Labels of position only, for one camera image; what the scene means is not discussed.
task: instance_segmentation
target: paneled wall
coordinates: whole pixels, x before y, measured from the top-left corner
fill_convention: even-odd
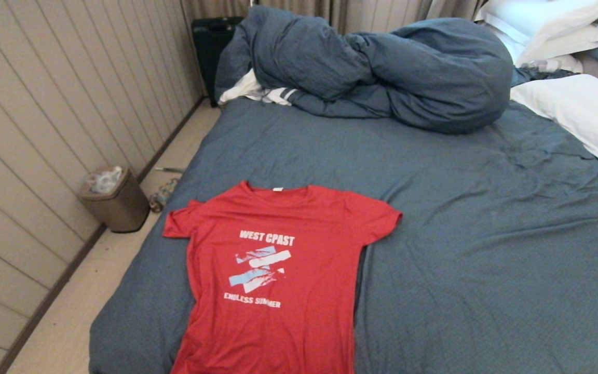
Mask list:
[[[176,0],[0,0],[0,360],[98,227],[88,173],[139,173],[201,96]]]

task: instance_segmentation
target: t-shirt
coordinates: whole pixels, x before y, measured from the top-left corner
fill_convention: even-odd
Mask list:
[[[402,213],[354,192],[242,181],[172,211],[195,307],[171,374],[354,372],[359,254]]]

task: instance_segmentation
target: mattress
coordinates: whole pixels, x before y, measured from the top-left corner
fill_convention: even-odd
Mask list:
[[[444,135],[237,99],[93,322],[91,374],[169,372],[195,300],[187,239],[161,237],[166,215],[241,180],[403,212],[361,255],[358,374],[598,372],[598,159],[572,135],[514,102]]]

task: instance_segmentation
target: small trash bin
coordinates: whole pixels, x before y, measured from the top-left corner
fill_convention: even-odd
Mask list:
[[[112,170],[98,168],[95,175]],[[80,201],[112,232],[138,231],[147,219],[149,201],[128,168],[122,168],[121,177],[115,187],[107,193],[92,192],[93,183],[87,182],[78,194]]]

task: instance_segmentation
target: curtain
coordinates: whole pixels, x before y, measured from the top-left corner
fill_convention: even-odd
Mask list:
[[[349,0],[345,31],[388,33],[423,19],[474,19],[484,3],[486,0]]]
[[[189,19],[248,14],[249,0],[180,0]],[[323,17],[339,33],[387,33],[406,24],[437,17],[474,19],[486,0],[259,0],[259,4],[295,14]]]
[[[429,3],[428,11],[423,19],[438,17],[474,19],[477,10],[486,3],[486,0],[431,0],[423,3]]]
[[[248,14],[248,0],[182,0],[190,19],[232,17]],[[259,0],[268,7],[285,9],[295,14],[322,17],[340,33],[345,32],[347,0]]]

